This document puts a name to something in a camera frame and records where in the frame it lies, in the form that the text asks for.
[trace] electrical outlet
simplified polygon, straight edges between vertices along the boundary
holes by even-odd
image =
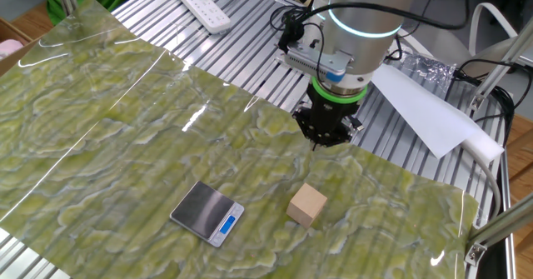
[[[230,18],[212,0],[182,0],[209,33],[227,31],[232,26]]]

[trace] metal grating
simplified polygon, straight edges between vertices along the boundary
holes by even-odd
[[[226,35],[210,35],[179,0],[130,0],[112,14],[140,38],[164,47],[186,62],[286,111],[290,112],[300,101],[305,101],[309,77],[281,61],[281,52],[276,48],[278,33],[268,24],[276,8],[294,3],[280,0],[214,1],[232,20],[232,30]],[[417,72],[401,70],[438,97],[466,110],[472,87],[453,84],[446,95],[436,84],[419,77]],[[475,117],[498,112],[496,102],[490,99]],[[374,87],[369,88],[357,116],[366,129],[356,134],[354,144],[418,175],[465,190],[481,204],[476,225],[486,223],[492,193],[485,184],[482,170],[467,153],[457,148],[441,160],[434,158]],[[495,119],[484,121],[481,127],[502,143],[503,125],[501,119]],[[495,176],[499,164],[496,160],[490,166]],[[508,192],[508,188],[504,188],[504,201],[509,197]],[[475,268],[467,267],[466,271],[467,278],[475,278]],[[0,229],[0,279],[4,278],[63,279],[68,275]]]

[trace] black wire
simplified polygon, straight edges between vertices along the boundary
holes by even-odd
[[[403,51],[401,50],[400,37],[397,34],[395,36],[395,39],[396,39],[396,45],[398,46],[398,48],[394,50],[391,54],[387,55],[385,57],[386,60],[399,61],[403,57]],[[396,53],[399,53],[398,57],[393,57],[393,55]]]
[[[521,66],[521,65],[516,64],[516,63],[496,62],[496,61],[491,61],[491,60],[488,60],[488,59],[471,59],[471,60],[466,61],[465,63],[463,63],[456,70],[456,73],[455,73],[455,76],[454,76],[454,80],[455,81],[468,82],[468,83],[473,84],[475,86],[479,86],[481,84],[481,81],[478,80],[478,77],[484,77],[484,76],[486,76],[488,74],[483,74],[483,75],[478,76],[478,77],[470,77],[470,76],[466,75],[466,73],[463,71],[463,68],[465,66],[467,66],[469,63],[473,63],[473,62],[483,62],[483,63],[490,63],[490,64],[495,64],[495,65],[506,66],[506,67],[514,67],[514,68],[517,68],[517,69],[520,69],[520,70],[526,72],[526,74],[528,76],[528,83],[527,83],[526,90],[524,91],[524,93],[522,94],[522,97],[520,98],[520,100],[518,100],[518,102],[516,104],[514,103],[511,95],[505,89],[503,89],[502,87],[496,86],[491,91],[491,95],[493,96],[493,98],[495,98],[495,100],[498,101],[498,103],[500,103],[501,113],[496,114],[496,115],[492,115],[492,116],[481,117],[481,118],[475,120],[475,122],[481,122],[481,121],[489,120],[489,119],[492,119],[492,118],[503,117],[505,122],[506,122],[506,135],[505,135],[505,139],[504,139],[504,145],[505,145],[507,143],[507,139],[509,138],[509,134],[511,133],[511,126],[512,126],[513,118],[515,116],[515,110],[522,104],[524,99],[526,99],[527,94],[529,93],[529,91],[531,89],[531,85],[533,84],[533,75],[531,74],[531,70],[529,68]]]
[[[403,10],[393,8],[393,7],[386,7],[383,5],[374,4],[374,3],[366,3],[366,2],[339,2],[339,3],[329,4],[329,5],[319,7],[317,9],[314,9],[306,13],[305,15],[299,17],[296,20],[296,22],[302,24],[308,18],[320,12],[325,12],[325,11],[329,11],[332,9],[338,9],[338,8],[365,8],[365,9],[377,10],[380,12],[388,12],[388,13],[395,14],[397,16],[407,17],[407,18],[410,18],[411,20],[423,22],[425,24],[432,25],[433,27],[437,27],[440,29],[446,29],[446,30],[462,29],[470,21],[470,0],[465,0],[465,20],[461,24],[457,24],[457,25],[444,24],[443,22],[431,20],[427,17],[422,17],[412,12],[407,12],[407,11],[403,11]]]
[[[427,11],[427,8],[430,6],[430,3],[431,3],[431,0],[427,0],[427,3],[426,5],[424,6],[424,10],[422,11],[422,14],[421,16],[424,17],[424,15],[426,15],[426,11]],[[413,33],[416,32],[416,30],[418,30],[418,28],[420,27],[420,22],[418,22],[415,26],[415,29],[413,29],[411,32],[407,33],[405,36],[400,36],[400,38],[406,38],[406,37],[409,37],[411,36]]]
[[[288,8],[290,9],[283,13],[283,17],[281,18],[281,24],[285,24],[285,21],[289,17],[292,17],[292,16],[300,17],[307,10],[307,8],[297,6],[297,5],[285,5],[285,6],[276,8],[274,12],[272,12],[272,14],[270,15],[270,20],[269,20],[270,26],[272,28],[274,28],[277,31],[283,31],[285,29],[284,27],[276,27],[276,25],[274,25],[274,18],[277,17],[277,15],[281,13],[281,11],[283,11],[284,9],[288,9]]]
[[[322,59],[322,53],[324,52],[324,32],[322,31],[322,28],[320,26],[316,25],[315,23],[306,23],[303,24],[303,26],[312,25],[318,28],[320,30],[320,34],[322,36],[322,42],[320,46],[320,54],[318,54],[318,62],[316,63],[316,80],[320,80],[320,61]]]

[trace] wooden block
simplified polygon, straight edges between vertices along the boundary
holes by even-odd
[[[326,196],[304,183],[291,199],[286,214],[300,225],[309,228],[326,204],[326,200]]]

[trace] plastic sheet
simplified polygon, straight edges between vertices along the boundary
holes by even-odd
[[[456,66],[449,66],[437,61],[434,57],[426,57],[412,50],[404,51],[400,61],[392,61],[390,64],[418,73],[428,82],[435,83],[444,93],[448,91],[456,70]]]
[[[75,278],[464,277],[462,190],[352,145],[133,36],[86,0],[0,78],[0,227]],[[169,220],[195,181],[245,212],[220,248]],[[312,228],[286,215],[307,182]]]

